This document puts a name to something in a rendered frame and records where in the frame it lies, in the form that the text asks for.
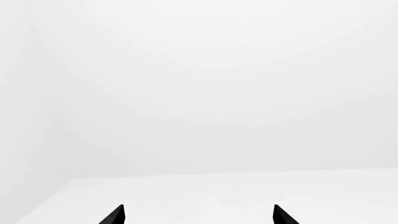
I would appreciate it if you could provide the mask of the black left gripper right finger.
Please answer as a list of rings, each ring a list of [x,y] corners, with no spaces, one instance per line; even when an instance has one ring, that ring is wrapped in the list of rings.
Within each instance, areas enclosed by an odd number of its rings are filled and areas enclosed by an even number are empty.
[[[274,224],[300,224],[279,205],[274,205],[272,219]]]

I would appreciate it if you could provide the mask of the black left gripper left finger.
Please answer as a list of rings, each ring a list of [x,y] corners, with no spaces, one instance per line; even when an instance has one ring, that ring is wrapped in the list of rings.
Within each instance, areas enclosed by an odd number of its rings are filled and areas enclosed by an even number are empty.
[[[124,205],[119,205],[98,224],[124,224],[124,222],[125,222]]]

